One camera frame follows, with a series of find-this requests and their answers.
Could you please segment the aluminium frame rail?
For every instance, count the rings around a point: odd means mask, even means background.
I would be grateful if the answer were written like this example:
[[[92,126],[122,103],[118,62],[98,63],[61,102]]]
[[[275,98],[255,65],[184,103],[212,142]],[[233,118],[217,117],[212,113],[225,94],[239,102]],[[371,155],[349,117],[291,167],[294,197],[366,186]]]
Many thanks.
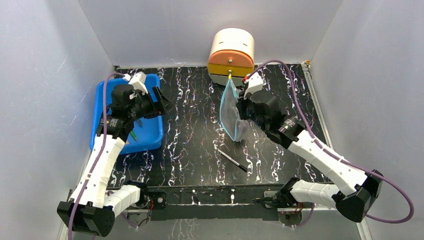
[[[138,208],[152,207],[155,210],[170,208],[171,206],[197,207],[233,207],[261,205],[267,209],[292,208],[301,203],[310,203],[326,206],[338,210],[344,217],[360,222],[371,206],[369,194],[358,188],[352,194],[343,194],[334,184],[312,184],[307,187],[306,182],[298,181],[283,186],[280,190],[265,190],[259,194],[259,187],[221,186],[181,188],[147,188],[136,185],[124,185],[110,196],[100,191],[94,198],[81,198],[82,206],[105,208],[120,214],[132,205]]]

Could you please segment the clear zip top bag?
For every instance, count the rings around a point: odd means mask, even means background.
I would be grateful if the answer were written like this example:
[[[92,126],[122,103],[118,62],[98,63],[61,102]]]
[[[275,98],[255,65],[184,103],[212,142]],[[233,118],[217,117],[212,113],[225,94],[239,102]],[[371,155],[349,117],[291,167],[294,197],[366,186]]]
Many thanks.
[[[251,126],[248,120],[242,120],[237,108],[238,90],[232,79],[232,71],[228,71],[228,80],[222,93],[219,108],[220,124],[234,142],[241,142],[249,137]]]

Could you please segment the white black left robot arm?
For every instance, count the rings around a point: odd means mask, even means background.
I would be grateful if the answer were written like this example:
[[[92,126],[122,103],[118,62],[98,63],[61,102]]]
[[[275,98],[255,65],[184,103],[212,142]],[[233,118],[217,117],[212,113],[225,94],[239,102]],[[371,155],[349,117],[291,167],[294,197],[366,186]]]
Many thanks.
[[[105,100],[102,103],[95,144],[79,183],[69,200],[60,201],[57,207],[57,214],[68,227],[68,239],[73,232],[106,237],[124,210],[132,205],[147,206],[150,198],[146,184],[130,181],[107,196],[109,179],[135,121],[163,116],[172,107],[158,86],[152,87],[152,92],[134,84],[113,88],[111,104]]]

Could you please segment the pastel mini drawer cabinet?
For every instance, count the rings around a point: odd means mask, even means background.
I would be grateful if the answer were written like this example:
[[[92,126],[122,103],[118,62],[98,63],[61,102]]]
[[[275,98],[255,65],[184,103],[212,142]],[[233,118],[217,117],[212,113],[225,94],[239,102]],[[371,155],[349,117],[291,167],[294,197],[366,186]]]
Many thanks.
[[[207,61],[211,80],[226,85],[231,77],[235,86],[243,84],[246,75],[254,70],[255,41],[253,36],[240,28],[225,28],[216,33]]]

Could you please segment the black and white pen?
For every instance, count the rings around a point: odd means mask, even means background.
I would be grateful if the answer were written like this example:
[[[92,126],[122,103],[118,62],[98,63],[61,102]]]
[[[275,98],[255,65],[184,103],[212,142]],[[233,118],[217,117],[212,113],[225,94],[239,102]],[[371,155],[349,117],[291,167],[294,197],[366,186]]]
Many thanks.
[[[239,162],[237,162],[236,160],[234,160],[232,157],[230,157],[228,154],[226,154],[225,152],[223,152],[222,150],[218,149],[217,147],[215,148],[221,155],[223,155],[225,158],[227,158],[229,161],[231,161],[234,165],[236,165],[239,169],[241,169],[242,171],[244,171],[245,173],[248,172],[248,168],[245,167],[244,165],[240,164]]]

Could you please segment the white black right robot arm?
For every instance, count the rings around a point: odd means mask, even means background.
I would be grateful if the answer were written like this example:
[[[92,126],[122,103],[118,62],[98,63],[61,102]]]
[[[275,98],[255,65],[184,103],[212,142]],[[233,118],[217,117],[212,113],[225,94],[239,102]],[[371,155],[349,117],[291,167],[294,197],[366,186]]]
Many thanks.
[[[302,157],[331,180],[324,184],[293,177],[273,197],[273,205],[314,203],[337,209],[352,222],[364,219],[381,190],[377,170],[365,173],[336,160],[336,153],[311,137],[302,121],[282,113],[279,100],[267,90],[239,95],[236,107],[242,120],[253,121],[271,141]]]

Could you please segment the blue plastic bin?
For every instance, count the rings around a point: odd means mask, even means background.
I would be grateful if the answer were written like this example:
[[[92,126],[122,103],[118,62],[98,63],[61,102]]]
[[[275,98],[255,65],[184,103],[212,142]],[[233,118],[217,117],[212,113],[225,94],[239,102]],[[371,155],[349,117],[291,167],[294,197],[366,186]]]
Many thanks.
[[[115,86],[121,84],[127,84],[123,78],[110,79],[106,86],[106,103],[107,105],[112,103],[111,93]],[[153,93],[153,87],[161,88],[161,80],[156,74],[147,74],[145,79],[145,86],[148,92],[152,95],[152,99],[154,102],[157,101],[156,97]],[[90,150],[93,149],[95,144],[95,136],[96,129],[98,127],[100,118],[102,117],[103,111],[103,88],[104,81],[100,82],[96,87],[95,94],[95,102],[94,102],[94,110],[93,110],[93,121],[91,127],[91,135],[90,135]],[[151,119],[140,119],[142,125],[140,126],[138,123],[134,123],[133,132],[137,137],[137,141],[130,134],[128,137],[128,144],[125,144],[120,154],[131,154],[137,152],[144,152],[149,150],[155,150],[161,147],[162,139],[164,136],[164,127],[163,127],[163,119],[162,116],[158,116]]]

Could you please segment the green chili pepper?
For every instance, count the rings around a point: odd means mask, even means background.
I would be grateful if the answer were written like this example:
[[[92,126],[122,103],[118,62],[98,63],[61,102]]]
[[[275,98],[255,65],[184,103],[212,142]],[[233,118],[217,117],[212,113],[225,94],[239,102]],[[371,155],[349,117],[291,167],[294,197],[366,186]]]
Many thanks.
[[[136,134],[133,132],[133,131],[131,131],[130,132],[130,135],[132,136],[132,138],[135,140],[135,142],[137,143],[138,142],[138,138],[137,138],[137,136],[136,136]]]

